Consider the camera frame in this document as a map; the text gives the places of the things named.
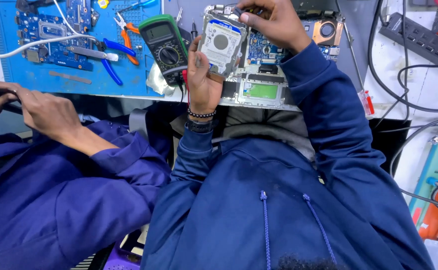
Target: pliers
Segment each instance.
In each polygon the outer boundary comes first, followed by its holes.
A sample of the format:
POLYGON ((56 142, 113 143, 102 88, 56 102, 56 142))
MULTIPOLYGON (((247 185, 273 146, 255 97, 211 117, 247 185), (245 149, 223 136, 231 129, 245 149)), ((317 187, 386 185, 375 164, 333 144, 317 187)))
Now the pliers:
MULTIPOLYGON (((114 41, 110 41, 108 39, 103 39, 103 41, 99 41, 97 40, 95 42, 96 47, 98 48, 98 51, 100 52, 104 52, 107 48, 110 49, 116 49, 119 50, 121 52, 125 52, 127 54, 127 56, 131 56, 131 57, 136 57, 136 52, 133 51, 131 48, 128 48, 122 44, 119 44, 117 42, 114 41)), ((106 71, 109 73, 109 76, 111 76, 111 78, 114 80, 114 82, 117 83, 117 85, 121 86, 123 85, 123 82, 121 81, 121 79, 117 76, 116 72, 114 72, 113 67, 111 66, 111 63, 109 62, 108 59, 101 59, 101 63, 104 66, 104 68, 106 69, 106 71)))
MULTIPOLYGON (((135 28, 132 24, 132 22, 130 23, 126 23, 124 21, 124 18, 119 14, 119 12, 117 13, 117 15, 119 16, 120 21, 118 21, 116 18, 114 18, 114 21, 116 21, 117 25, 119 25, 120 28, 122 28, 121 30, 121 36, 124 39, 124 45, 130 49, 132 49, 131 46, 131 39, 129 38, 129 34, 127 34, 127 30, 131 30, 136 34, 139 34, 139 29, 135 28)), ((139 65, 139 61, 135 58, 132 57, 130 55, 127 56, 127 58, 129 58, 129 60, 134 64, 134 65, 139 65)))

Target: white desk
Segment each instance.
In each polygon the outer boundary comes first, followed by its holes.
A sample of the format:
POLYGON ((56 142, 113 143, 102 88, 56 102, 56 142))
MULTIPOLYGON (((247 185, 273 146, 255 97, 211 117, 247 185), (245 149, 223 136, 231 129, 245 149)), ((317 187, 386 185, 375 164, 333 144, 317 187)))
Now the white desk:
MULTIPOLYGON (((391 13, 402 13, 402 1, 389 1, 389 3, 391 6, 391 13)), ((435 8, 409 7, 408 10, 408 18, 419 22, 427 28, 432 27, 436 10, 435 8)), ((401 95, 403 89, 397 83, 396 75, 398 70, 404 66, 404 48, 381 34, 377 34, 374 41, 373 59, 379 77, 381 77, 383 82, 388 85, 390 89, 395 91, 398 95, 401 95)), ((409 64, 429 64, 429 62, 409 51, 409 64)), ((4 80, 1 64, 0 80, 4 80)), ((410 79, 408 83, 410 88, 410 102, 420 106, 438 108, 438 69, 421 68, 413 70, 412 79, 410 79)), ((370 95, 372 96, 372 102, 374 103, 376 112, 374 117, 379 118, 395 102, 395 100, 379 87, 372 78, 370 70, 367 72, 364 84, 365 89, 369 90, 370 95)), ((154 99, 137 96, 131 96, 131 98, 154 99)), ((180 91, 175 91, 173 96, 161 98, 163 101, 180 101, 180 99, 180 91)), ((399 103, 387 118, 403 119, 405 115, 406 108, 399 103)), ((438 113, 428 113, 411 109, 410 119, 412 120, 413 126, 423 125, 438 119, 438 113)), ((396 181, 402 188, 409 191, 412 191, 415 188, 421 172, 421 169, 416 170, 416 168, 423 167, 430 149, 430 145, 428 145, 427 141, 433 136, 435 131, 437 131, 437 129, 431 128, 429 132, 423 132, 423 134, 417 136, 404 149, 396 172, 396 181)))

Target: beaded bracelet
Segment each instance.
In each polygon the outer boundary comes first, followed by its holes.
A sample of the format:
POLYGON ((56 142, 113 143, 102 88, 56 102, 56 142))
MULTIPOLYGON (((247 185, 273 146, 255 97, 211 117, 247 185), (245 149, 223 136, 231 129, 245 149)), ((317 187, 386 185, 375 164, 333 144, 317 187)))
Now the beaded bracelet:
POLYGON ((214 110, 213 113, 208 113, 208 114, 195 114, 193 112, 191 112, 191 107, 187 108, 187 113, 192 116, 192 117, 197 117, 197 118, 209 118, 209 117, 213 117, 214 115, 216 115, 216 110, 214 110))

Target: digital multimeter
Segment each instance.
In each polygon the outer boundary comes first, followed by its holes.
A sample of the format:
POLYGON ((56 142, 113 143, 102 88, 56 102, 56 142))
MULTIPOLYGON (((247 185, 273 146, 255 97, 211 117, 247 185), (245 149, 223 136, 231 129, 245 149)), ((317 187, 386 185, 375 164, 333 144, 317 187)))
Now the digital multimeter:
POLYGON ((177 86, 177 76, 184 81, 182 70, 187 69, 187 51, 173 17, 156 15, 142 21, 138 29, 167 84, 177 86))

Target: black wristwatch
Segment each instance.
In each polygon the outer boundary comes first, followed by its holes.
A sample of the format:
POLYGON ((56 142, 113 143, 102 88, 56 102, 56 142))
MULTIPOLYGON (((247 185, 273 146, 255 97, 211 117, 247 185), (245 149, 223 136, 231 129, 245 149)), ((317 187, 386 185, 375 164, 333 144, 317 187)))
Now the black wristwatch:
POLYGON ((218 120, 209 120, 209 121, 195 121, 189 119, 187 117, 186 127, 188 130, 197 132, 197 133, 208 133, 211 132, 217 125, 218 120))

